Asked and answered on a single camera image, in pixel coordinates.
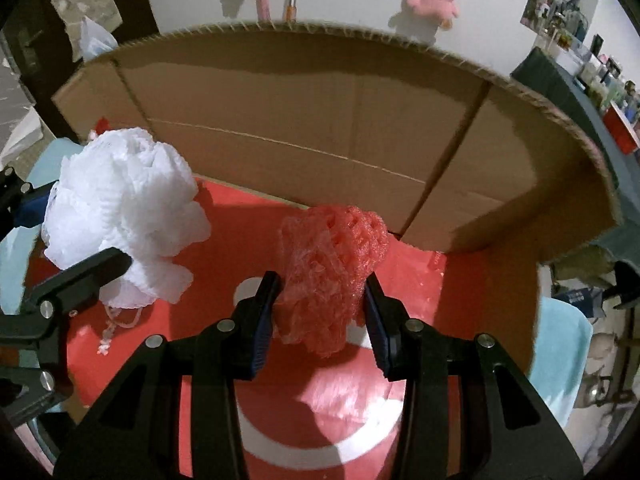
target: white plastic bag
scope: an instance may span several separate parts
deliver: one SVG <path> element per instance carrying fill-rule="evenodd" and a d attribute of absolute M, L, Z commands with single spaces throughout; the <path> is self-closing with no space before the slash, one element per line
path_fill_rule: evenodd
<path fill-rule="evenodd" d="M 84 62 L 105 52 L 110 52 L 117 46 L 116 39 L 104 27 L 86 16 L 82 19 L 80 24 L 80 51 Z"/>

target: metal screw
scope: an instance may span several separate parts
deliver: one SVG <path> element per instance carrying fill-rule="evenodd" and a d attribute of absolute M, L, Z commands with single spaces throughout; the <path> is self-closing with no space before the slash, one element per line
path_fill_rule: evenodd
<path fill-rule="evenodd" d="M 424 328 L 424 323 L 419 319 L 407 319 L 404 322 L 404 326 L 409 332 L 421 332 Z"/>
<path fill-rule="evenodd" d="M 53 316 L 53 303 L 45 300 L 40 304 L 40 313 L 44 319 L 50 319 Z"/>
<path fill-rule="evenodd" d="M 495 345 L 495 339 L 488 334 L 480 334 L 478 336 L 478 343 L 480 343 L 480 346 L 484 346 L 485 348 L 491 348 Z"/>
<path fill-rule="evenodd" d="M 45 390 L 47 390 L 48 392 L 52 392 L 53 388 L 56 386 L 56 381 L 54 380 L 53 375 L 44 370 L 40 374 L 40 384 L 42 384 L 42 387 Z"/>
<path fill-rule="evenodd" d="M 149 348 L 158 348 L 162 344 L 162 336 L 155 334 L 150 335 L 145 340 L 145 345 Z"/>
<path fill-rule="evenodd" d="M 236 324 L 233 319 L 222 319 L 218 322 L 217 327 L 220 332 L 231 332 Z"/>

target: cardboard wall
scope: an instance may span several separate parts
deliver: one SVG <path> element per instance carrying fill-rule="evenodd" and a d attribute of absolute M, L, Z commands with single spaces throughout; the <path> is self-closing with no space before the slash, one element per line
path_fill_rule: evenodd
<path fill-rule="evenodd" d="M 171 143 L 195 173 L 375 210 L 421 249 L 482 251 L 481 327 L 526 368 L 537 262 L 618 220 L 596 147 L 543 98 L 461 59 L 371 31 L 276 28 L 124 46 L 55 101 L 80 138 L 104 115 Z"/>

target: mesh sponge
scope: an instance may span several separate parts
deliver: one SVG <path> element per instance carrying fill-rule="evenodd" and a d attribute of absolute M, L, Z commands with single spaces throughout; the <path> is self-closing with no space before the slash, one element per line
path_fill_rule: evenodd
<path fill-rule="evenodd" d="M 154 142 L 141 128 L 105 132 L 62 161 L 42 225 L 45 256 L 66 269 L 116 247 L 133 263 L 102 288 L 104 304 L 138 308 L 157 298 L 177 303 L 193 275 L 171 257 L 211 231 L 193 201 L 197 192 L 173 146 Z"/>
<path fill-rule="evenodd" d="M 382 218 L 355 206 L 319 206 L 280 229 L 284 290 L 274 306 L 278 336 L 322 357 L 340 351 L 347 325 L 364 325 L 367 276 L 388 250 Z"/>

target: white paper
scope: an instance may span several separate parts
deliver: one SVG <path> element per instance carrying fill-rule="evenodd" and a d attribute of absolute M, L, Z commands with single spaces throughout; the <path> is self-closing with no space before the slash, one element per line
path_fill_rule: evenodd
<path fill-rule="evenodd" d="M 24 150 L 33 146 L 43 137 L 42 123 L 35 108 L 31 107 L 24 119 L 11 132 L 11 136 L 0 152 L 0 168 L 4 168 L 9 161 L 16 159 Z"/>

